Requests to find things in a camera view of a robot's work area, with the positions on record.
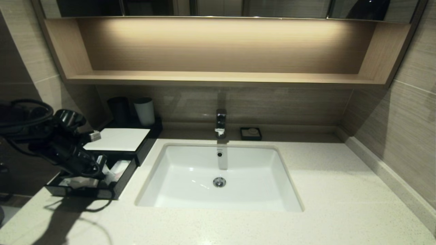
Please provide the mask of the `white packet in drawer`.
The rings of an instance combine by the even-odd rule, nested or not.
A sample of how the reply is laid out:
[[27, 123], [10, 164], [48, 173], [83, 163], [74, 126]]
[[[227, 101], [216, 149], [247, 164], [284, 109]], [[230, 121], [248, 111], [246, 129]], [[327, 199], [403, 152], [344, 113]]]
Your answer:
[[129, 164], [130, 160], [119, 160], [112, 166], [110, 170], [116, 174], [117, 180], [122, 177]]

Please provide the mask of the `grey plastic cup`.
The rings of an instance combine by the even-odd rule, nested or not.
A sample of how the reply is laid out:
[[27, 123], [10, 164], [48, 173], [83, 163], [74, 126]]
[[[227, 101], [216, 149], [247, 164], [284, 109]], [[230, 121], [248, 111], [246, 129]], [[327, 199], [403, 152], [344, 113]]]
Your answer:
[[150, 97], [137, 98], [133, 101], [140, 124], [149, 127], [155, 124], [154, 102]]

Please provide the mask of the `chrome faucet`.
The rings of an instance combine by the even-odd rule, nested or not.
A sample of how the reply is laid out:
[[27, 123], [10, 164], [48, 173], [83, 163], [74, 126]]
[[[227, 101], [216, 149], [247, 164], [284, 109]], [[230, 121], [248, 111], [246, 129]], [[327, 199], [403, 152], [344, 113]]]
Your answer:
[[217, 139], [223, 139], [226, 137], [226, 118], [227, 118], [227, 110], [218, 109], [216, 110], [216, 126], [215, 133]]

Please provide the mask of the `black square soap dish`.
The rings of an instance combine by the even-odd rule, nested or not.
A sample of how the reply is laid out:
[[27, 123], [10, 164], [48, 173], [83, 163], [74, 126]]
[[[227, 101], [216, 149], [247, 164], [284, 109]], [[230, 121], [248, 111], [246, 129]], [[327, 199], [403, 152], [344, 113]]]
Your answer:
[[263, 136], [262, 136], [259, 128], [257, 128], [259, 131], [258, 135], [250, 135], [247, 131], [249, 128], [250, 127], [241, 127], [240, 128], [242, 141], [261, 141], [263, 139]]

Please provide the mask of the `mirror cabinet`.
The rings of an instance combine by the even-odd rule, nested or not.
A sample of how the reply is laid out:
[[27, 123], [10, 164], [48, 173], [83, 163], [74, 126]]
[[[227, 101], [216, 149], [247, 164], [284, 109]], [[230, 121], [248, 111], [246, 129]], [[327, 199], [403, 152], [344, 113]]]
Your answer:
[[48, 19], [121, 16], [351, 19], [409, 23], [420, 0], [39, 0]]

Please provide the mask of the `wooden wall shelf niche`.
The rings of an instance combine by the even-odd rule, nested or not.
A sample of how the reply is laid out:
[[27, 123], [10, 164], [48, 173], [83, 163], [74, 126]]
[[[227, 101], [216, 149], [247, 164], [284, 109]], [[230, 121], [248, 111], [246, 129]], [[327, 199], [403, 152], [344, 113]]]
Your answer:
[[415, 24], [261, 18], [39, 16], [64, 82], [387, 88]]

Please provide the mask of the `black plastic cup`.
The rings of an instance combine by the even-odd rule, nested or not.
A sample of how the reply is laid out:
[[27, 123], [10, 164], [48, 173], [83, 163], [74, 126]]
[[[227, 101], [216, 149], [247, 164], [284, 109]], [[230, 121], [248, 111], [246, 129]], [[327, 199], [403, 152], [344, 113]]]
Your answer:
[[107, 105], [118, 126], [125, 126], [131, 118], [128, 98], [120, 96], [107, 100]]

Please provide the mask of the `white ceramic sink basin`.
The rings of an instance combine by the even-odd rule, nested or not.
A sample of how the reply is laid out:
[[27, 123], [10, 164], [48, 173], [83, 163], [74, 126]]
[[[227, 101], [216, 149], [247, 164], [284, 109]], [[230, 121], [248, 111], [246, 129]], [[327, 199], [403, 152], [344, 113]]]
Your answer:
[[[215, 187], [223, 177], [227, 184]], [[277, 149], [167, 144], [136, 200], [140, 207], [303, 212]]]

